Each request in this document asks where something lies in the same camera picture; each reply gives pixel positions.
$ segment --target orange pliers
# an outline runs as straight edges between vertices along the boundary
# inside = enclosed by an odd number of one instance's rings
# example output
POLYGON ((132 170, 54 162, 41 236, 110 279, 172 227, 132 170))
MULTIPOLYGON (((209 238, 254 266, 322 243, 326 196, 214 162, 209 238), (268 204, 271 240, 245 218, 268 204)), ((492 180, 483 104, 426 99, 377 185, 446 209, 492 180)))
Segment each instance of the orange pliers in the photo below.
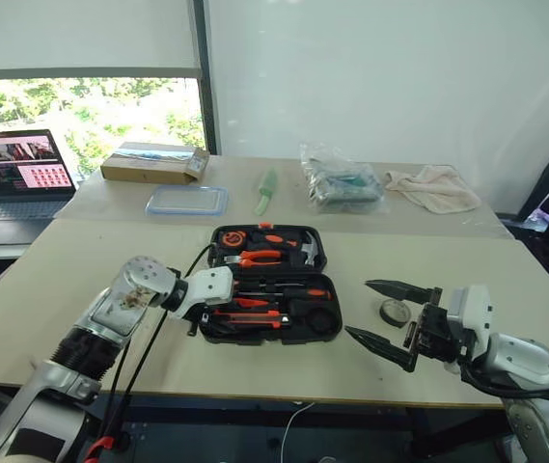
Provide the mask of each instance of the orange pliers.
POLYGON ((280 260, 260 261, 257 259, 280 259, 283 253, 276 249, 264 249, 262 251, 242 251, 239 256, 226 256, 225 263, 236 263, 242 268, 255 265, 280 265, 280 260))

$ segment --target tape measure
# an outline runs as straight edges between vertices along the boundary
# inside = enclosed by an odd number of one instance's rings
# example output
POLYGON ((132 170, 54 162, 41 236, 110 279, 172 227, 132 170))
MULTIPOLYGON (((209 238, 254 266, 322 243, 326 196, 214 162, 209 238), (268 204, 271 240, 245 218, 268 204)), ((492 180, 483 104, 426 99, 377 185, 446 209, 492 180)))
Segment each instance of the tape measure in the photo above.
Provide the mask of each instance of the tape measure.
POLYGON ((397 299, 388 299, 381 304, 379 314, 386 323, 402 328, 411 319, 411 311, 407 305, 397 299))
POLYGON ((221 242, 230 248, 237 248, 244 244, 244 239, 246 239, 245 231, 227 231, 223 234, 221 242))

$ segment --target toolbox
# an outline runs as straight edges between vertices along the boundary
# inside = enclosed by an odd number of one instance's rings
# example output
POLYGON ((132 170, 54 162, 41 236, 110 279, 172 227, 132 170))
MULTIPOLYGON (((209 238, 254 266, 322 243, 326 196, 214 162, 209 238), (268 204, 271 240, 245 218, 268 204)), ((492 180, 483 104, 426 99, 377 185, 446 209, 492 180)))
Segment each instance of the toolbox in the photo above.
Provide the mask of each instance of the toolbox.
POLYGON ((233 271, 233 301, 211 306, 199 328, 210 342, 256 345, 332 340, 341 331, 341 308, 317 230, 271 224, 216 229, 207 263, 233 271))

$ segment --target window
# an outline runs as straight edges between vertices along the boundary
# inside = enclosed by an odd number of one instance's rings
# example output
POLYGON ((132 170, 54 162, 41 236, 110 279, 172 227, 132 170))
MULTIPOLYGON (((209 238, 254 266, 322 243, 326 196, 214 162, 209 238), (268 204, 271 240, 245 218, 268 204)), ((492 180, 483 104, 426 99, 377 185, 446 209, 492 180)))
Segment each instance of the window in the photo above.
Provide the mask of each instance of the window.
POLYGON ((77 179, 122 141, 205 147, 196 79, 0 80, 0 130, 49 128, 77 179))

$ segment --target laptop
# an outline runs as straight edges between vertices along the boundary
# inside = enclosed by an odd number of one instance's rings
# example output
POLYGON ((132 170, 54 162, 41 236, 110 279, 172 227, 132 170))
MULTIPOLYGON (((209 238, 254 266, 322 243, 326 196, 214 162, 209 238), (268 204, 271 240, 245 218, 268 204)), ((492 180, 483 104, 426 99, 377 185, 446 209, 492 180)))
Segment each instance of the laptop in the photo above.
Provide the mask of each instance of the laptop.
POLYGON ((30 244, 72 198, 49 130, 0 132, 0 244, 30 244))

